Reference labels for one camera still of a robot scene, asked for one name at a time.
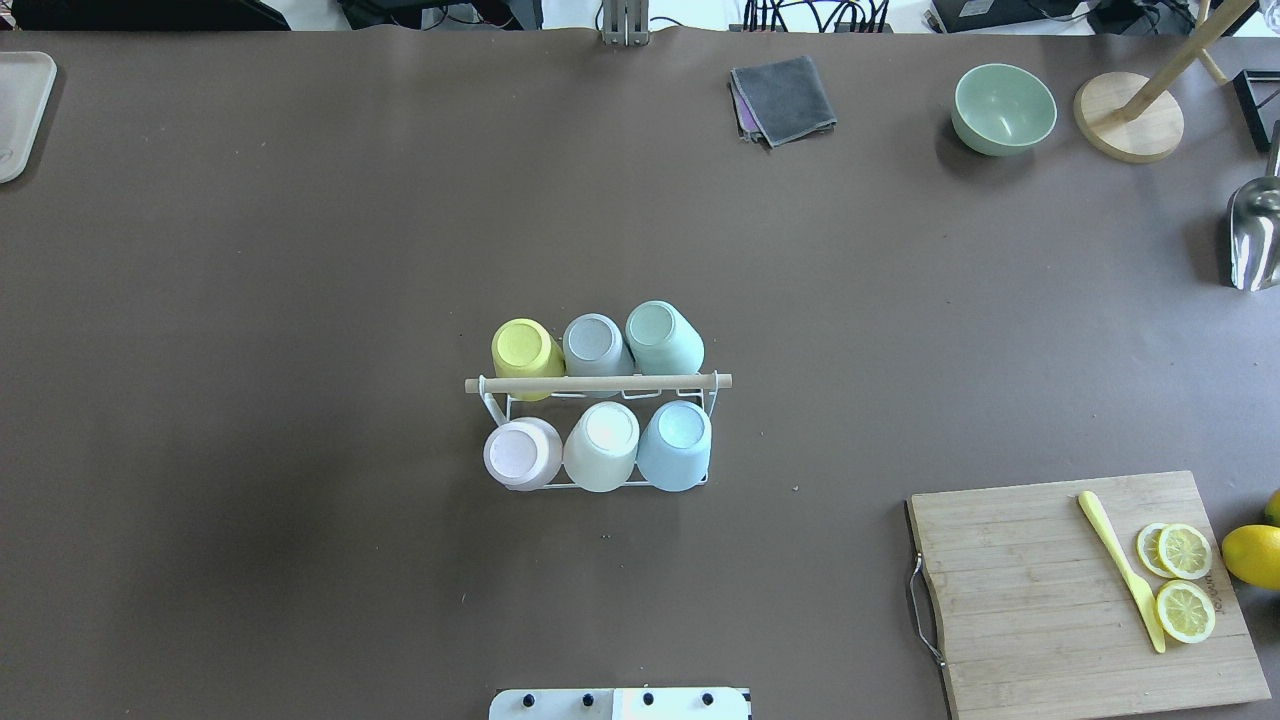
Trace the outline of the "green cup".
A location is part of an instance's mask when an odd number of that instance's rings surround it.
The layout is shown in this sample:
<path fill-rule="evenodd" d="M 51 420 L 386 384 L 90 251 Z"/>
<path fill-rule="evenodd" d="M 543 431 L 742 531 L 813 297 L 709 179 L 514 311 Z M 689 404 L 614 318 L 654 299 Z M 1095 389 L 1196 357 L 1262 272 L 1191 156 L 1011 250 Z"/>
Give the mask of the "green cup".
<path fill-rule="evenodd" d="M 644 375 L 692 375 L 701 370 L 703 338 L 669 302 L 650 300 L 637 305 L 625 323 L 625 337 Z"/>

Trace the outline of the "pink cup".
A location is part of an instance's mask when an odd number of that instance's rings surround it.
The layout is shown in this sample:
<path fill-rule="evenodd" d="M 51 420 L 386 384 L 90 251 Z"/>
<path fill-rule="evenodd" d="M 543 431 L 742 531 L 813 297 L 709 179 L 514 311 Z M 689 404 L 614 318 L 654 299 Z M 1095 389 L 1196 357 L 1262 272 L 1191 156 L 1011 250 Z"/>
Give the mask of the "pink cup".
<path fill-rule="evenodd" d="M 483 460 L 490 475 L 508 489 L 540 489 L 561 471 L 563 441 L 550 423 L 521 416 L 488 436 Z"/>

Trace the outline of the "grey cup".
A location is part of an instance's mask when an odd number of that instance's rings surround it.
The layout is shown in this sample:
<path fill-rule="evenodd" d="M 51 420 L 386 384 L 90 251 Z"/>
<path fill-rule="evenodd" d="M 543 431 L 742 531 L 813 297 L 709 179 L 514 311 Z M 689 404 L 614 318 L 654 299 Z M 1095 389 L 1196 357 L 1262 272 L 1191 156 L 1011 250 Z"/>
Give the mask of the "grey cup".
<path fill-rule="evenodd" d="M 635 373 L 622 331 L 605 315 L 589 313 L 564 329 L 563 354 L 570 377 L 622 377 Z"/>

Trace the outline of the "light blue cup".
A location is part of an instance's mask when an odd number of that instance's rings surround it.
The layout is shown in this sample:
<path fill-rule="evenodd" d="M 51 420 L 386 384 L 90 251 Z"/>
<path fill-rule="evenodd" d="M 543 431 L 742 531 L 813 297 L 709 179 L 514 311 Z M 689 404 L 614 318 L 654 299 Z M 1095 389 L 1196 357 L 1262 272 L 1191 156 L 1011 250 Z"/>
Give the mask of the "light blue cup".
<path fill-rule="evenodd" d="M 636 465 L 655 488 L 684 492 L 705 480 L 710 450 L 710 418 L 700 406 L 676 400 L 660 406 L 648 423 Z"/>

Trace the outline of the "cream white cup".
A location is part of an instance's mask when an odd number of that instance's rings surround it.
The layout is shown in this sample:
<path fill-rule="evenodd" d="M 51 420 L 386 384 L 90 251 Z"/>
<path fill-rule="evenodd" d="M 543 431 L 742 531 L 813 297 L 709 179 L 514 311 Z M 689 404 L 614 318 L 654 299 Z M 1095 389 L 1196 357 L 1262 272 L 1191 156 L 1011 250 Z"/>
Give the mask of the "cream white cup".
<path fill-rule="evenodd" d="M 628 407 L 612 401 L 594 404 L 564 442 L 564 470 L 585 491 L 618 489 L 632 475 L 640 434 Z"/>

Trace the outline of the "yellow cup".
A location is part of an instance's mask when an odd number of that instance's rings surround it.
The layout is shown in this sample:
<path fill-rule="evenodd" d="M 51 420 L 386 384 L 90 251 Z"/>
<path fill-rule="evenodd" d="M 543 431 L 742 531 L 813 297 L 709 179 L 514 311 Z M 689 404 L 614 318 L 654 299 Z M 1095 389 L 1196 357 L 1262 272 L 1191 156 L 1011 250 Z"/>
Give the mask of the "yellow cup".
<path fill-rule="evenodd" d="M 515 318 L 495 329 L 490 343 L 499 378 L 559 378 L 567 375 L 564 355 L 549 331 L 532 319 Z"/>

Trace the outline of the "pink cloth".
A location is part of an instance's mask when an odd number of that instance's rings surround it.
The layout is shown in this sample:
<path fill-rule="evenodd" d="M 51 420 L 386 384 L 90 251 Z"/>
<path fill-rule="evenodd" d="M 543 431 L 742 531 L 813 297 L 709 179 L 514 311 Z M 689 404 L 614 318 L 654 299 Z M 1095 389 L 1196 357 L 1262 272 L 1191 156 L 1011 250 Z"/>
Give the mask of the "pink cloth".
<path fill-rule="evenodd" d="M 763 133 L 759 129 L 756 119 L 748 106 L 744 96 L 740 94 L 737 85 L 731 79 L 728 82 L 728 88 L 731 97 L 733 100 L 733 111 L 739 127 L 740 137 L 746 142 L 759 142 Z"/>

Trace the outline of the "grey cloth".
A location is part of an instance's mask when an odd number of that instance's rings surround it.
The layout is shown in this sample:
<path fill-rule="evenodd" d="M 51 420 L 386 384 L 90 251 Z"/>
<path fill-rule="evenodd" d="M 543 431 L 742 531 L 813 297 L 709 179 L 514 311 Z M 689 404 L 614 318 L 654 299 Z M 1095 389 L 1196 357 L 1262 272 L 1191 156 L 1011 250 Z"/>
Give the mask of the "grey cloth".
<path fill-rule="evenodd" d="M 756 143 L 783 143 L 833 129 L 837 117 L 812 56 L 754 67 L 735 67 L 732 79 L 754 114 L 763 137 Z"/>

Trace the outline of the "green bowl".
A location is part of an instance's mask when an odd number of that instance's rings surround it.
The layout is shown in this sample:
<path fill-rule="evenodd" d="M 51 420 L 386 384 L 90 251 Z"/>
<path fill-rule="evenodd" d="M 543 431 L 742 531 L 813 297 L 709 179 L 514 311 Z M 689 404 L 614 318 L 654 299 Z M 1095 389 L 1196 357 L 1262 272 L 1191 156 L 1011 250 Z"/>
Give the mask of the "green bowl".
<path fill-rule="evenodd" d="M 989 158 L 1025 152 L 1057 124 L 1047 86 L 1030 72 L 1004 63 L 972 68 L 957 81 L 951 123 L 970 150 Z"/>

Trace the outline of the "wooden cutting board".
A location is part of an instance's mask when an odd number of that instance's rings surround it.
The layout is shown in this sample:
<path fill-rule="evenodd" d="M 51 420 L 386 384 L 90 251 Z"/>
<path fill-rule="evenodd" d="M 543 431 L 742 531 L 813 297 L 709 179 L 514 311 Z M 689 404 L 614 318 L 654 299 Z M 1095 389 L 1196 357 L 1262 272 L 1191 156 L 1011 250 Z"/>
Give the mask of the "wooden cutting board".
<path fill-rule="evenodd" d="M 1098 719 L 1268 700 L 1226 569 L 1199 580 L 1216 626 L 1155 651 L 1078 498 L 1093 492 L 1121 551 L 1153 523 L 1213 529 L 1189 471 L 913 495 L 911 536 L 955 719 Z"/>

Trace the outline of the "wooden mug tree stand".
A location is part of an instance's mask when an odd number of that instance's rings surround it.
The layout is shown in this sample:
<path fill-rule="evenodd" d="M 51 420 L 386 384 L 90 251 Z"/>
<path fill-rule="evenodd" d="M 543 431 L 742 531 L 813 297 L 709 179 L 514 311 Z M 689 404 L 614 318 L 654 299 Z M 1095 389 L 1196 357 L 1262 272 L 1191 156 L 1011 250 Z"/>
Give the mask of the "wooden mug tree stand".
<path fill-rule="evenodd" d="M 1147 164 L 1167 158 L 1181 142 L 1184 114 L 1171 83 L 1253 5 L 1224 1 L 1201 22 L 1153 77 L 1108 72 L 1075 94 L 1073 114 L 1085 140 L 1108 158 Z"/>

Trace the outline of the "yellow plastic knife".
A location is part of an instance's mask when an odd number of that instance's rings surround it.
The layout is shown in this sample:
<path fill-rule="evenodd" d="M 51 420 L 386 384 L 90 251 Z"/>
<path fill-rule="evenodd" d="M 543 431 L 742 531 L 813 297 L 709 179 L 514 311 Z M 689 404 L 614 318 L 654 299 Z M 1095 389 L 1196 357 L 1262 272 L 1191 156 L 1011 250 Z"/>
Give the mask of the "yellow plastic knife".
<path fill-rule="evenodd" d="M 1146 628 L 1153 651 L 1165 653 L 1167 651 L 1166 633 L 1157 616 L 1157 603 L 1151 584 L 1133 569 L 1100 497 L 1093 491 L 1085 489 L 1078 495 L 1076 501 L 1117 569 Z"/>

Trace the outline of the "metal scoop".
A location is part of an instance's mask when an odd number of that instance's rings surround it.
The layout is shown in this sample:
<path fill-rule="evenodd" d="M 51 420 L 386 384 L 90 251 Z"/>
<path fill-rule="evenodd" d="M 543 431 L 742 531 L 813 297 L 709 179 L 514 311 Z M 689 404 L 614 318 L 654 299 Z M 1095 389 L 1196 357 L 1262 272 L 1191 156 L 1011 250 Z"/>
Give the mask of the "metal scoop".
<path fill-rule="evenodd" d="M 1256 292 L 1279 284 L 1279 123 L 1265 173 L 1230 197 L 1231 284 Z"/>

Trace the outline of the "yellow lemon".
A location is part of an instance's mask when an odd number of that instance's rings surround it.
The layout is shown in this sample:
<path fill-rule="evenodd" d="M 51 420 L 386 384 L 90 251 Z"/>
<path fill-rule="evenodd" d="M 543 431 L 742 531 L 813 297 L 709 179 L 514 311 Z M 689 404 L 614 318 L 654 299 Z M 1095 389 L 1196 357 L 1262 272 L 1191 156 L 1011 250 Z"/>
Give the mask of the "yellow lemon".
<path fill-rule="evenodd" d="M 1226 569 L 1239 580 L 1279 592 L 1279 528 L 1263 524 L 1239 527 L 1221 541 Z"/>
<path fill-rule="evenodd" d="M 1280 491 L 1276 489 L 1263 506 L 1263 521 L 1271 527 L 1280 527 Z"/>

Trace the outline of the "beige tray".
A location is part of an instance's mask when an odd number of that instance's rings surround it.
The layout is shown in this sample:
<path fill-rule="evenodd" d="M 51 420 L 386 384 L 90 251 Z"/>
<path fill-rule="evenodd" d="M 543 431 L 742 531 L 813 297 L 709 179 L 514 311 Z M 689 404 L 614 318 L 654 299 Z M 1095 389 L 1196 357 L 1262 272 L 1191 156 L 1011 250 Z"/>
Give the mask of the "beige tray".
<path fill-rule="evenodd" d="M 1 183 L 20 176 L 58 76 L 58 64 L 41 51 L 1 53 Z"/>

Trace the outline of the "aluminium frame post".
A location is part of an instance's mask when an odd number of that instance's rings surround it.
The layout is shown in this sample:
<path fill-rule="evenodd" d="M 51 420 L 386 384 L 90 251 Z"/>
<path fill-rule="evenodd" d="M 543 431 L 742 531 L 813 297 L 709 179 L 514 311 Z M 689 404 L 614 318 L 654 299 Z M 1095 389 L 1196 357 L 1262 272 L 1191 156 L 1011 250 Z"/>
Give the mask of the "aluminium frame post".
<path fill-rule="evenodd" d="M 602 1 L 602 42 L 614 47 L 640 47 L 650 42 L 648 0 Z"/>

